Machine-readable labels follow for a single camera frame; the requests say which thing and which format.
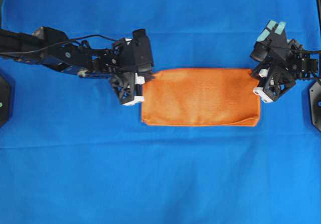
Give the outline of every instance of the cable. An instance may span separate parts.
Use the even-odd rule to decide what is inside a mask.
[[[43,48],[40,48],[40,49],[37,49],[37,50],[34,50],[34,51],[28,51],[28,52],[0,52],[0,55],[7,55],[7,54],[20,54],[20,55],[33,54],[33,53],[37,53],[37,52],[41,52],[41,51],[47,50],[48,48],[51,48],[51,47],[60,46],[60,45],[66,45],[68,43],[76,42],[78,40],[83,40],[83,39],[87,39],[87,38],[91,38],[91,37],[101,37],[101,38],[106,39],[108,41],[119,42],[119,43],[128,43],[128,42],[136,41],[136,40],[118,41],[118,40],[115,40],[115,39],[112,39],[112,38],[109,38],[109,37],[105,37],[105,36],[100,35],[100,34],[94,34],[94,35],[89,35],[89,36],[85,36],[85,37],[78,37],[78,38],[70,39],[70,40],[67,40],[67,41],[57,42],[57,43],[54,43],[54,44],[49,45],[47,47],[43,47]]]
[[[285,48],[285,47],[273,47],[273,46],[271,46],[269,48],[276,48],[276,49],[281,49],[281,50],[284,50],[284,51],[291,51],[291,52],[296,52],[296,53],[309,53],[311,55],[321,54],[321,50],[308,51],[308,50],[291,49],[291,48]]]

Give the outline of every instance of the orange pouch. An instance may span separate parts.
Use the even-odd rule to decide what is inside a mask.
[[[143,85],[142,121],[157,126],[256,126],[258,80],[250,69],[174,69]]]

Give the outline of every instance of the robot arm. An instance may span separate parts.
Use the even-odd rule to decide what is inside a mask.
[[[84,40],[90,37],[114,43],[111,49],[92,49]],[[119,41],[101,35],[69,39],[49,27],[40,27],[33,35],[0,30],[0,57],[81,78],[109,79],[123,105],[142,102],[141,85],[153,79],[153,58],[144,29],[134,31],[132,39]]]
[[[266,103],[277,101],[296,80],[315,79],[321,84],[321,64],[311,58],[320,52],[306,51],[295,39],[288,40],[284,28],[284,22],[269,21],[250,55],[259,62],[252,71],[252,77],[259,80],[253,92]]]

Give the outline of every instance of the metal bracket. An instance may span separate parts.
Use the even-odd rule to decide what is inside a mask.
[[[10,94],[8,82],[0,75],[0,127],[9,120]]]
[[[321,85],[316,82],[310,88],[309,93],[312,123],[321,131]]]

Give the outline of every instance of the blue cloth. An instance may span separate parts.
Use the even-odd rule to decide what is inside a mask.
[[[3,11],[4,29],[29,34],[146,28],[155,71],[253,68],[270,19],[306,49],[321,47],[315,0],[5,0]],[[0,223],[321,223],[311,82],[262,104],[255,128],[149,127],[104,80],[4,60],[0,70],[16,85],[0,129]]]

